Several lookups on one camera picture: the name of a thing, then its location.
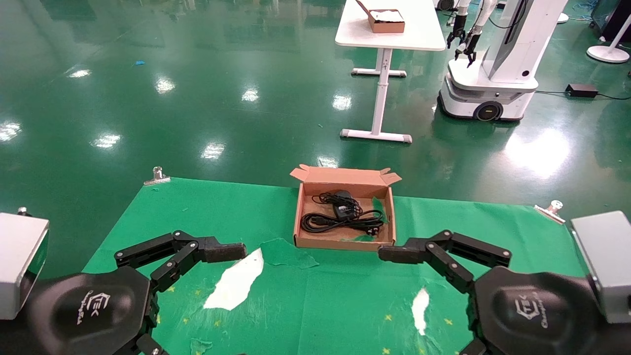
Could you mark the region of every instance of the power adapter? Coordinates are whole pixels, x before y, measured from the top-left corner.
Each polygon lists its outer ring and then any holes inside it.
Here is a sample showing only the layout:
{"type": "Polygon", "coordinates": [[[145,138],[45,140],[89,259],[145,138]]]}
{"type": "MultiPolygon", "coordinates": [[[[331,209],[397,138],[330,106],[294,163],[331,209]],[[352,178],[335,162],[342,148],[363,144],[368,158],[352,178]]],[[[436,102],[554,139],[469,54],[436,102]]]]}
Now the power adapter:
{"type": "Polygon", "coordinates": [[[357,217],[357,211],[353,208],[353,204],[349,203],[353,201],[350,192],[341,190],[336,192],[335,196],[339,198],[333,203],[333,213],[338,220],[351,220],[357,217]]]}
{"type": "Polygon", "coordinates": [[[596,87],[586,84],[570,84],[567,85],[565,91],[569,92],[571,97],[589,97],[593,99],[598,95],[596,87]]]}

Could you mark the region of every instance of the green epoxy floor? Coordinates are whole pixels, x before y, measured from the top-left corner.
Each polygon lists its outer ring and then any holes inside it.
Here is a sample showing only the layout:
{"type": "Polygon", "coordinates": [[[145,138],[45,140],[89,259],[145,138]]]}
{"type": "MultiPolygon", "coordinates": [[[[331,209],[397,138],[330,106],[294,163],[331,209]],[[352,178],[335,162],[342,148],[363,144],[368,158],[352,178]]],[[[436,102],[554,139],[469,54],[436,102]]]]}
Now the green epoxy floor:
{"type": "MultiPolygon", "coordinates": [[[[517,125],[455,121],[436,110],[452,50],[393,55],[408,77],[390,81],[383,130],[412,145],[341,139],[370,129],[377,83],[350,75],[375,49],[334,43],[343,3],[1,1],[0,210],[50,219],[44,275],[81,270],[154,165],[278,186],[301,163],[392,167],[396,195],[631,214],[631,100],[537,94],[517,125]]],[[[631,95],[631,65],[585,55],[587,24],[557,27],[540,90],[631,95]]]]}

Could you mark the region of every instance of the white floor lamp base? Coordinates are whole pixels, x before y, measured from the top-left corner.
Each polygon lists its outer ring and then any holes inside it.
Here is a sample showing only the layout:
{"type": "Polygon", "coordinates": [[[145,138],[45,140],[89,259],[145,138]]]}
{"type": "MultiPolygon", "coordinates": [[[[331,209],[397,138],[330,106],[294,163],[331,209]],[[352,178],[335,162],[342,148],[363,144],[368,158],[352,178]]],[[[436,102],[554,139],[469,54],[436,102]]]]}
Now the white floor lamp base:
{"type": "Polygon", "coordinates": [[[629,53],[618,49],[611,48],[605,45],[595,45],[588,48],[587,55],[607,63],[625,63],[629,60],[629,53]]]}
{"type": "Polygon", "coordinates": [[[559,24],[559,23],[566,23],[567,20],[569,20],[569,19],[570,19],[569,16],[567,16],[564,13],[561,13],[561,15],[558,16],[557,24],[559,24]]]}

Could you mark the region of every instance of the torn green paper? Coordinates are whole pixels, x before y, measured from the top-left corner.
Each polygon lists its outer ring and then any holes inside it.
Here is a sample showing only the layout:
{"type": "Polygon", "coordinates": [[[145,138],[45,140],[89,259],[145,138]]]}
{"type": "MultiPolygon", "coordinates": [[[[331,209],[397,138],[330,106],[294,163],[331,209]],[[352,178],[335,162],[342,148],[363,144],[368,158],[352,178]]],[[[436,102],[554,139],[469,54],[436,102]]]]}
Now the torn green paper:
{"type": "Polygon", "coordinates": [[[363,236],[353,239],[353,241],[375,241],[375,237],[364,234],[363,236]]]}
{"type": "Polygon", "coordinates": [[[263,260],[270,265],[288,265],[298,268],[310,268],[320,265],[306,252],[287,243],[283,238],[276,238],[261,243],[263,260]]]}
{"type": "Polygon", "coordinates": [[[385,223],[385,224],[388,223],[388,218],[386,217],[386,212],[384,211],[384,206],[381,203],[381,201],[379,201],[379,199],[376,198],[376,197],[372,198],[372,209],[373,210],[377,210],[377,211],[381,211],[381,221],[383,221],[383,223],[385,223]]]}
{"type": "Polygon", "coordinates": [[[203,355],[206,350],[213,347],[213,342],[206,342],[203,340],[191,339],[191,355],[203,355]]]}

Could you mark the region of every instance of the open cardboard box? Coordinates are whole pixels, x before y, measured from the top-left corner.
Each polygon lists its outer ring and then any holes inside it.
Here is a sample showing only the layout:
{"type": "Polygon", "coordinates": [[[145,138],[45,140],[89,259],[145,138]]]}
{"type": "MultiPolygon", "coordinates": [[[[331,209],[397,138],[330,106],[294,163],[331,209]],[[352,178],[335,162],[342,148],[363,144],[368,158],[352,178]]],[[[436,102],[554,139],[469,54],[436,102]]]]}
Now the open cardboard box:
{"type": "Polygon", "coordinates": [[[393,172],[388,173],[389,171],[390,168],[381,171],[334,169],[303,164],[294,169],[290,175],[302,182],[298,191],[298,207],[293,227],[293,240],[296,246],[299,248],[376,251],[382,245],[394,245],[396,223],[390,185],[401,178],[393,172]],[[364,211],[373,209],[373,197],[381,202],[387,223],[384,223],[372,241],[354,241],[355,238],[365,233],[347,227],[335,228],[323,233],[309,233],[300,228],[300,220],[305,214],[315,212],[333,216],[331,205],[318,204],[312,200],[312,197],[319,196],[324,192],[335,193],[339,190],[350,192],[364,211]]]}
{"type": "Polygon", "coordinates": [[[364,5],[364,3],[361,2],[360,0],[355,0],[355,1],[357,1],[359,6],[361,6],[364,12],[366,12],[366,14],[368,15],[368,23],[370,25],[370,29],[372,30],[372,33],[403,33],[403,31],[405,30],[405,20],[401,22],[378,21],[374,18],[374,16],[372,16],[372,13],[370,13],[371,11],[376,11],[376,12],[394,11],[394,12],[399,13],[399,10],[397,9],[368,9],[366,5],[364,5]]]}

